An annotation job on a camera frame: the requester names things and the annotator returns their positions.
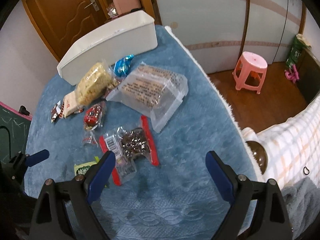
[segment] barcode label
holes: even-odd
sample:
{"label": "barcode label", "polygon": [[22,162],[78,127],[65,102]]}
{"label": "barcode label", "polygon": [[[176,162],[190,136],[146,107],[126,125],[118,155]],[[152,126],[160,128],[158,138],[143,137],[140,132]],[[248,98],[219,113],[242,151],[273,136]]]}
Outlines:
{"label": "barcode label", "polygon": [[115,154],[116,156],[116,160],[118,158],[121,157],[121,148],[115,138],[114,135],[111,135],[111,136],[108,136],[104,139],[106,145],[107,145],[107,148],[109,149],[109,151],[113,151],[113,153]]}

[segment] pink toy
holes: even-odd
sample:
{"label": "pink toy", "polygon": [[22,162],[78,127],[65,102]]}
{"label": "pink toy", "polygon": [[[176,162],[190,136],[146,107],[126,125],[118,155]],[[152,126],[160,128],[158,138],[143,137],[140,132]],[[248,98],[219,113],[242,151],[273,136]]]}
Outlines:
{"label": "pink toy", "polygon": [[[267,67],[268,64],[263,57],[252,52],[244,51],[232,73],[233,78],[236,81],[236,90],[245,88],[255,90],[257,91],[257,94],[259,94],[266,78]],[[236,75],[237,70],[241,70],[239,77]],[[245,83],[250,73],[252,77],[259,79],[260,83],[258,87],[250,86]]]}
{"label": "pink toy", "polygon": [[291,80],[292,83],[295,84],[295,82],[299,80],[299,74],[295,64],[292,65],[292,70],[289,68],[289,70],[284,71],[284,74],[287,79]]}

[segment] plastic stool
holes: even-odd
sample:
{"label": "plastic stool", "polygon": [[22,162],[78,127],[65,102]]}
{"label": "plastic stool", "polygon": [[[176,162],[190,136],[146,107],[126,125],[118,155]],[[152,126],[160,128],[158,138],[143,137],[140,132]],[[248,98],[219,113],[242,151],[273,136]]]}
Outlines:
{"label": "plastic stool", "polygon": [[[244,51],[239,58],[235,70],[233,71],[233,78],[236,81],[236,90],[240,90],[241,88],[249,89],[257,91],[257,94],[260,93],[263,82],[266,78],[268,64],[263,57],[258,54]],[[236,75],[236,71],[241,70],[239,77]],[[250,75],[259,79],[259,86],[254,87],[247,85],[245,81]]]}

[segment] white plaid sheet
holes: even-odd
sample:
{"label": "white plaid sheet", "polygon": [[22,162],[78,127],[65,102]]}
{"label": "white plaid sheet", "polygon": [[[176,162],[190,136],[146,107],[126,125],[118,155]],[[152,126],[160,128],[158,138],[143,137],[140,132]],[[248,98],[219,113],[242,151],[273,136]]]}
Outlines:
{"label": "white plaid sheet", "polygon": [[[263,174],[274,178],[282,189],[308,176],[320,188],[320,96],[308,107],[286,122],[273,125],[259,133],[247,127],[242,130],[245,141],[257,141],[266,150],[268,166]],[[303,172],[310,170],[309,175]]]}

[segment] white plastic bin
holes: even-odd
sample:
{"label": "white plastic bin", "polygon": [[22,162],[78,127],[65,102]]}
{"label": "white plastic bin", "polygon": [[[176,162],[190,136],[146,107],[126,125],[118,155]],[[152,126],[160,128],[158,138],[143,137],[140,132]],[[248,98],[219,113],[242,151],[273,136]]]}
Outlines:
{"label": "white plastic bin", "polygon": [[129,54],[140,54],[158,46],[154,19],[137,11],[108,22],[77,40],[57,66],[60,77],[79,83],[99,60],[108,65]]}

